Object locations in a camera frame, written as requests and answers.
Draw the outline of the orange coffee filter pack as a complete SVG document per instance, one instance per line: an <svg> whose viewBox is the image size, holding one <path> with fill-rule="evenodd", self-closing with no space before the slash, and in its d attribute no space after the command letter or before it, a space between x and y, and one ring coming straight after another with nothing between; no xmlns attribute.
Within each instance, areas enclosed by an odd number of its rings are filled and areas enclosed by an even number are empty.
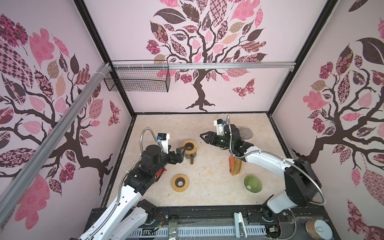
<svg viewBox="0 0 384 240"><path fill-rule="evenodd" d="M229 158L229 168L231 176L237 176L241 172L242 160L235 158L233 155Z"/></svg>

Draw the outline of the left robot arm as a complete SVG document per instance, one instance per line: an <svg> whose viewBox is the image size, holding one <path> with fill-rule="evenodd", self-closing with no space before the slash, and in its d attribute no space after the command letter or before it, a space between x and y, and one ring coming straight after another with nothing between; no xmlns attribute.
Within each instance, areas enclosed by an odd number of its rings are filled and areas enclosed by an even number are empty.
<svg viewBox="0 0 384 240"><path fill-rule="evenodd" d="M185 147L168 153L158 145L146 147L138 163L123 177L117 197L79 239L127 239L155 208L149 201L142 200L142 196L160 179L167 164L183 162L185 152Z"/></svg>

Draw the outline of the wooden ring dripper holder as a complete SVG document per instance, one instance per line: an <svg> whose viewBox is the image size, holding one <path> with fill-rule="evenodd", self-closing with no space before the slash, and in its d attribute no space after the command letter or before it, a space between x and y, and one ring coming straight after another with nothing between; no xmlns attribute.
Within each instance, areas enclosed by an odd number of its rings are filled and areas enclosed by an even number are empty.
<svg viewBox="0 0 384 240"><path fill-rule="evenodd" d="M182 144L182 147L186 147L186 150L198 149L198 145L195 141L187 140Z"/></svg>

